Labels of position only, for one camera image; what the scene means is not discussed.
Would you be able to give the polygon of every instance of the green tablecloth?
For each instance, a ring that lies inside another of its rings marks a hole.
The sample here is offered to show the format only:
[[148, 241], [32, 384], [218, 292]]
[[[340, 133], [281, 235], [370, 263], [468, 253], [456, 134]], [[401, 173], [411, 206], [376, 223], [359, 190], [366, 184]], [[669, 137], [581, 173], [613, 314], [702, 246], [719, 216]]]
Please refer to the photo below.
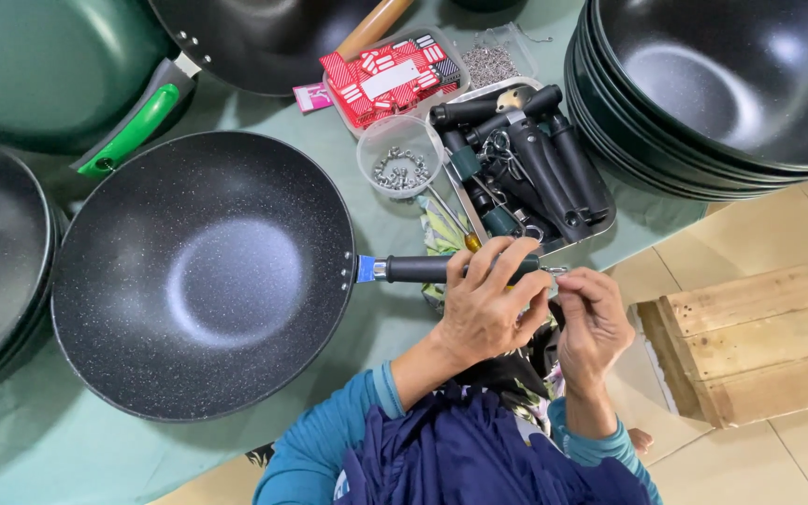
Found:
[[[448, 2], [417, 2], [400, 24], [437, 24], [458, 40], [514, 17], [537, 39], [527, 42], [543, 83], [563, 83], [563, 57], [578, 0], [533, 0], [503, 14], [468, 14]], [[170, 137], [204, 130], [250, 130], [280, 138], [319, 163], [351, 211], [359, 253], [425, 253], [416, 205], [393, 203], [366, 183], [354, 138], [334, 109], [303, 116], [288, 99], [236, 92], [202, 75], [187, 116]], [[70, 160], [25, 155], [61, 201], [82, 196], [89, 181]], [[548, 264], [604, 269], [701, 218], [702, 204], [663, 200], [608, 178], [619, 215], [607, 233], [558, 253]], [[354, 373], [393, 358], [421, 338], [438, 316], [419, 287], [357, 286], [345, 318], [320, 357], [285, 389], [224, 419], [167, 425], [136, 419], [84, 389], [50, 342], [0, 385], [0, 505], [146, 503], [198, 474], [275, 438], [305, 408]]]

